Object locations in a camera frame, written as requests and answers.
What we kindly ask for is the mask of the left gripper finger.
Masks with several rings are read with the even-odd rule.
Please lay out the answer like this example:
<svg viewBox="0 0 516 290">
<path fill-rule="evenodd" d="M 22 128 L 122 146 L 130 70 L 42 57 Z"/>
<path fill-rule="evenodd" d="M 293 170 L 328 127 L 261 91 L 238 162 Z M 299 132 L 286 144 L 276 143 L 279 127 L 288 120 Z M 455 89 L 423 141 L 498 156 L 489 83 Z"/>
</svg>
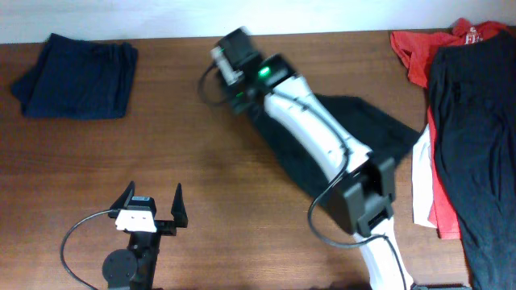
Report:
<svg viewBox="0 0 516 290">
<path fill-rule="evenodd" d="M 173 203 L 171 207 L 171 214 L 173 216 L 175 226 L 188 225 L 188 215 L 185 209 L 181 183 L 177 184 L 176 192 L 174 194 Z"/>
<path fill-rule="evenodd" d="M 135 182 L 131 181 L 120 197 L 112 204 L 110 210 L 119 212 L 121 209 L 125 209 L 128 206 L 129 201 L 134 196 Z"/>
</svg>

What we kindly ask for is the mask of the dark green shorts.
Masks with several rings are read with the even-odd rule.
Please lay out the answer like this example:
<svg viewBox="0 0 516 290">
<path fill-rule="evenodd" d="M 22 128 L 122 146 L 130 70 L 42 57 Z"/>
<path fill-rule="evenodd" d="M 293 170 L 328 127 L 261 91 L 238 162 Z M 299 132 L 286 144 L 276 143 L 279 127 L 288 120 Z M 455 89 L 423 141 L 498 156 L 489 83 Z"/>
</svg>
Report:
<svg viewBox="0 0 516 290">
<path fill-rule="evenodd" d="M 344 129 L 370 147 L 374 155 L 392 157 L 395 164 L 400 164 L 418 141 L 416 130 L 359 97 L 318 94 L 316 98 Z M 327 188 L 328 180 L 323 171 L 279 122 L 258 105 L 251 106 L 247 116 L 286 174 L 302 191 L 315 198 Z"/>
</svg>

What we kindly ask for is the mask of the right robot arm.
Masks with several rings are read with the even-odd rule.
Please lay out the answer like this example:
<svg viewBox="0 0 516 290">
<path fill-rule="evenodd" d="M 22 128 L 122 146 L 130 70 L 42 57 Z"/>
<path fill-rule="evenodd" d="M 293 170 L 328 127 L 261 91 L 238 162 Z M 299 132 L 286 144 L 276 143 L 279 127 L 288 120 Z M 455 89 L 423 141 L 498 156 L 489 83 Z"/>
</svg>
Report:
<svg viewBox="0 0 516 290">
<path fill-rule="evenodd" d="M 243 28 L 211 49 L 223 104 L 244 114 L 289 177 L 350 236 L 333 247 L 360 250 L 372 289 L 414 280 L 394 233 L 395 170 L 416 133 L 358 97 L 327 97 L 280 54 L 264 56 Z"/>
</svg>

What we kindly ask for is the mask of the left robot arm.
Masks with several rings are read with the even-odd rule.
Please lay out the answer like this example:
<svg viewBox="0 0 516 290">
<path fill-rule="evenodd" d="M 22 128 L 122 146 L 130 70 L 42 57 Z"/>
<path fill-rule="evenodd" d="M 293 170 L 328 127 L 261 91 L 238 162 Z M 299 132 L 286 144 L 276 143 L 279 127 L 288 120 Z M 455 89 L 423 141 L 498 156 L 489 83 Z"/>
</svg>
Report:
<svg viewBox="0 0 516 290">
<path fill-rule="evenodd" d="M 111 252 L 103 262 L 102 275 L 109 289 L 152 289 L 161 238 L 175 236 L 177 229 L 189 223 L 180 184 L 171 214 L 171 220 L 157 219 L 155 200 L 136 196 L 135 183 L 129 183 L 108 213 L 115 220 L 116 230 L 129 235 L 127 247 Z"/>
</svg>

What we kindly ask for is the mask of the folded navy blue garment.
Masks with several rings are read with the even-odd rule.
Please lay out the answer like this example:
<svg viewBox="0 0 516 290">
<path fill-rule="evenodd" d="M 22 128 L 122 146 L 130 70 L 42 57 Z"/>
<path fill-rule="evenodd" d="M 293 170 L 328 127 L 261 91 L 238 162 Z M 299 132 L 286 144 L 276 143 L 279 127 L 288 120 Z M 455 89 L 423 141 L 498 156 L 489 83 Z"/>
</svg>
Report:
<svg viewBox="0 0 516 290">
<path fill-rule="evenodd" d="M 52 33 L 36 64 L 10 91 L 28 118 L 123 118 L 138 56 L 127 42 L 95 43 Z"/>
</svg>

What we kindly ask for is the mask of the red t-shirt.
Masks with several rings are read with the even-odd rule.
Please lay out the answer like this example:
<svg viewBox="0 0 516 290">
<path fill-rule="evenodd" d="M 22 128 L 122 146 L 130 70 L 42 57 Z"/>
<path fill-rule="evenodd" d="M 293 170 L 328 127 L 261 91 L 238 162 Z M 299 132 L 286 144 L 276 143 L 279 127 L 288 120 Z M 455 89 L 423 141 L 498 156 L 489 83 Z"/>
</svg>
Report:
<svg viewBox="0 0 516 290">
<path fill-rule="evenodd" d="M 473 24 L 467 19 L 458 19 L 450 32 L 419 33 L 395 31 L 390 35 L 390 44 L 408 71 L 408 80 L 424 89 L 428 88 L 431 64 L 439 48 L 464 46 L 481 42 L 510 29 L 504 23 L 486 21 Z M 461 238 L 456 211 L 444 189 L 443 182 L 436 171 L 434 152 L 437 130 L 431 109 L 427 109 L 427 125 L 431 136 L 431 170 L 434 201 L 430 221 L 435 222 L 441 239 Z"/>
</svg>

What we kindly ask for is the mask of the white garment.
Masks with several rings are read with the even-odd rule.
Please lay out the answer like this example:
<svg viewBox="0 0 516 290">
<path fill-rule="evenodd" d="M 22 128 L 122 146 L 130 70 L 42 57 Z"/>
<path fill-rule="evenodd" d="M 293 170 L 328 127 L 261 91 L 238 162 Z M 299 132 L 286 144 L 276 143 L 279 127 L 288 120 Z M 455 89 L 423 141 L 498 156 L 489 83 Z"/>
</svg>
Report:
<svg viewBox="0 0 516 290">
<path fill-rule="evenodd" d="M 413 222 L 416 225 L 435 229 L 435 222 L 430 221 L 434 193 L 431 170 L 431 136 L 428 125 L 412 148 L 411 181 Z"/>
</svg>

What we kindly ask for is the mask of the black garment on right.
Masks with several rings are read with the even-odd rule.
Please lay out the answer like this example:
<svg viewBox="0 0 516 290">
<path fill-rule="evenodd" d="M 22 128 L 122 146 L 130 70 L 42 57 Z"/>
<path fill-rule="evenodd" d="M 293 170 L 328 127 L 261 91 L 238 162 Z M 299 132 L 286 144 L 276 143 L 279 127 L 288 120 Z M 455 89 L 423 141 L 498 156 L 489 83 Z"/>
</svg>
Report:
<svg viewBox="0 0 516 290">
<path fill-rule="evenodd" d="M 515 38 L 440 48 L 428 85 L 435 166 L 475 289 L 515 287 Z"/>
</svg>

